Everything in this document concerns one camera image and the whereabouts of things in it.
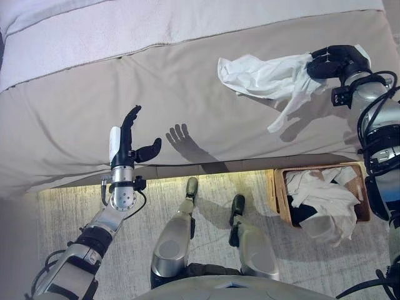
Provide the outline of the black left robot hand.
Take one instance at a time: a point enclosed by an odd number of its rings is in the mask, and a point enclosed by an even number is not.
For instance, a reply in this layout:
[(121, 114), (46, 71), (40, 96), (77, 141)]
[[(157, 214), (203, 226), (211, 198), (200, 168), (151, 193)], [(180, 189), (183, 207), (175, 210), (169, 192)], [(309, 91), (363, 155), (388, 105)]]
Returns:
[(156, 138), (152, 145), (144, 146), (137, 150), (132, 148), (133, 135), (131, 128), (137, 118), (141, 106), (132, 108), (120, 127), (113, 126), (109, 139), (110, 167), (129, 166), (134, 168), (135, 163), (144, 163), (154, 159), (161, 151), (162, 140)]

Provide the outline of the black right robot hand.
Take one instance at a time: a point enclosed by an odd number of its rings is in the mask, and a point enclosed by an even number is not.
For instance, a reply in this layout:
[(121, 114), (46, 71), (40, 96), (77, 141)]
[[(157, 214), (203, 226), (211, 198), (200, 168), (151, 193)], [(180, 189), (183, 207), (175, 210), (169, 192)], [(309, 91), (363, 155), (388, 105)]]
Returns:
[(333, 45), (311, 53), (307, 73), (313, 79), (339, 78), (346, 81), (354, 73), (371, 72), (369, 59), (351, 45)]

